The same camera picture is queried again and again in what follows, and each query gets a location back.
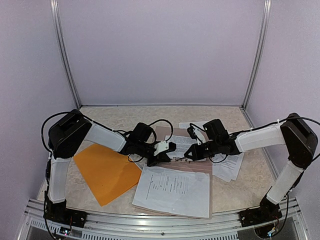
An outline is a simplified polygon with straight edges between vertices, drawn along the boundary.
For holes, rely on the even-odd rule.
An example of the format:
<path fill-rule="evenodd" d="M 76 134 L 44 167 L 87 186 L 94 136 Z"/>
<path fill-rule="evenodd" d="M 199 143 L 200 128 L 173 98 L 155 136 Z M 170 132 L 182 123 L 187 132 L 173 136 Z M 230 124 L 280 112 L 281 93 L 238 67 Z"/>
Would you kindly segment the white sheet dense English text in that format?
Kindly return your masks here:
<path fill-rule="evenodd" d="M 185 152 L 191 147 L 191 145 L 197 144 L 197 141 L 195 139 L 192 139 L 186 136 L 177 136 L 177 135 L 173 135 L 169 141 L 176 144 L 176 150 L 167 153 L 167 155 L 171 159 L 184 158 Z"/>

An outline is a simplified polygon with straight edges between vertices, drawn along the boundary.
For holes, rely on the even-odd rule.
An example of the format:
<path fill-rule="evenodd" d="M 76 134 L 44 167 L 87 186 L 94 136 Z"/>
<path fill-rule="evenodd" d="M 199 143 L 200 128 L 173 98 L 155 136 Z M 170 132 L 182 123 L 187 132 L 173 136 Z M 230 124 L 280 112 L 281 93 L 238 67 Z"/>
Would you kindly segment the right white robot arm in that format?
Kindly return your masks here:
<path fill-rule="evenodd" d="M 196 132 L 197 126 L 190 124 L 189 135 L 198 142 L 188 148 L 184 157 L 196 162 L 218 154 L 230 157 L 263 149 L 271 158 L 271 150 L 285 150 L 280 157 L 287 159 L 255 212 L 260 222 L 266 222 L 275 214 L 275 208 L 285 195 L 297 186 L 305 170 L 320 157 L 316 152 L 319 138 L 310 123 L 320 124 L 293 112 L 286 118 L 236 132 L 228 132 L 220 119 L 205 123 L 199 132 Z"/>

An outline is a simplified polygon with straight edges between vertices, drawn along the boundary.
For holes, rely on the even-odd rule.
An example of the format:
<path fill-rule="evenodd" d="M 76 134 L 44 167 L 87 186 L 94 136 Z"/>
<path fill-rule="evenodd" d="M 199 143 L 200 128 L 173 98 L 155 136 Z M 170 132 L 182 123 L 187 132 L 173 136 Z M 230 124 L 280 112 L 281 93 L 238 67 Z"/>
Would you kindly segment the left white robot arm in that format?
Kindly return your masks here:
<path fill-rule="evenodd" d="M 66 207 L 67 172 L 82 142 L 89 141 L 124 156 L 138 155 L 147 160 L 149 167 L 170 162 L 168 153 L 177 148 L 169 139 L 149 143 L 150 136 L 157 136 L 151 124 L 139 122 L 133 130 L 124 131 L 111 129 L 78 109 L 56 115 L 62 118 L 49 128 L 48 143 L 44 145 L 49 152 L 45 211 L 61 223 L 70 218 L 70 211 Z"/>

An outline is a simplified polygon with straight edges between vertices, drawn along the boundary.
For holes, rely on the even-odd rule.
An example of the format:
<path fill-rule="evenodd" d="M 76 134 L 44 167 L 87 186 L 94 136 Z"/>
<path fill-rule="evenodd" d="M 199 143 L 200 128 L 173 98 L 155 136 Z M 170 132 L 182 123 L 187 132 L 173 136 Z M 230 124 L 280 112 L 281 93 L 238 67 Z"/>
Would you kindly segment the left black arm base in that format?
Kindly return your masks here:
<path fill-rule="evenodd" d="M 67 208 L 67 201 L 53 203 L 50 200 L 45 200 L 44 215 L 46 220 L 68 225 L 70 227 L 84 228 L 87 212 Z"/>

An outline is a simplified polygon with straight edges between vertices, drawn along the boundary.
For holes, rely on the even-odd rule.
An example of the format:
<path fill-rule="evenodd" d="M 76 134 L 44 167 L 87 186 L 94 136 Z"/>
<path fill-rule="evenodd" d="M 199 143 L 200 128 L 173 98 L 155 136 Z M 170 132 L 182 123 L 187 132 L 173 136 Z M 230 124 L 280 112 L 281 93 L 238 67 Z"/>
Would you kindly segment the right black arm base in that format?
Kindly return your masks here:
<path fill-rule="evenodd" d="M 260 201 L 259 207 L 247 208 L 238 214 L 242 227 L 263 224 L 283 217 L 279 203 L 272 203 L 267 199 L 267 194 Z"/>

